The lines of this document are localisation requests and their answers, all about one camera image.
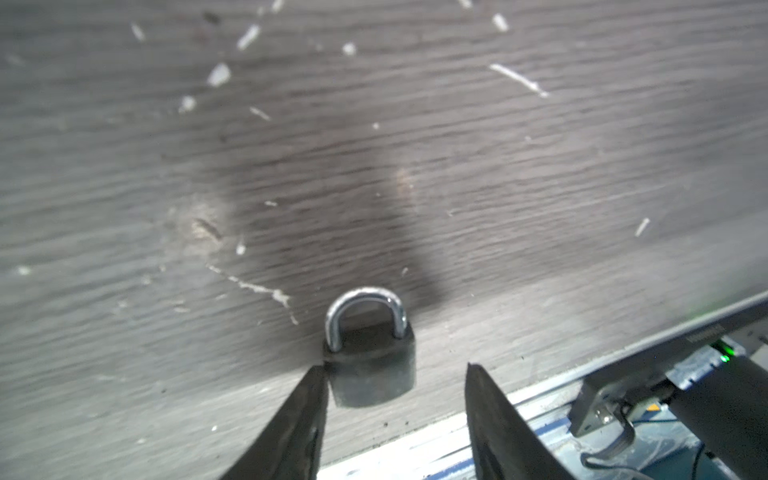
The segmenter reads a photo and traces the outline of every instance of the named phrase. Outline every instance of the silver metal shackle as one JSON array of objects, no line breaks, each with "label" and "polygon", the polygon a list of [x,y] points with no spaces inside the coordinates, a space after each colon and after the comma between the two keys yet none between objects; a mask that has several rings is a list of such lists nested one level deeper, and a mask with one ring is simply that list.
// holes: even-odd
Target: silver metal shackle
[{"label": "silver metal shackle", "polygon": [[394,292],[380,286],[361,286],[344,293],[328,307],[328,313],[326,313],[326,342],[328,342],[328,349],[331,352],[336,353],[342,347],[341,331],[339,328],[339,321],[342,315],[352,305],[363,302],[379,302],[387,305],[392,311],[392,323],[394,324],[392,334],[398,339],[406,335],[408,319],[406,318],[406,309],[402,306],[400,298]]}]

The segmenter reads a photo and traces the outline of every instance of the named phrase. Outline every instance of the wooden table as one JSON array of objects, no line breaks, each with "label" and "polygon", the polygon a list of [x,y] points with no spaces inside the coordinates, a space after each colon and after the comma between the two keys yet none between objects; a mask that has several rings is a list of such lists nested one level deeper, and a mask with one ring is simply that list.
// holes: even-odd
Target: wooden table
[{"label": "wooden table", "polygon": [[324,462],[768,288],[767,3],[272,7],[0,5],[3,478],[216,478],[354,286],[418,385]]}]

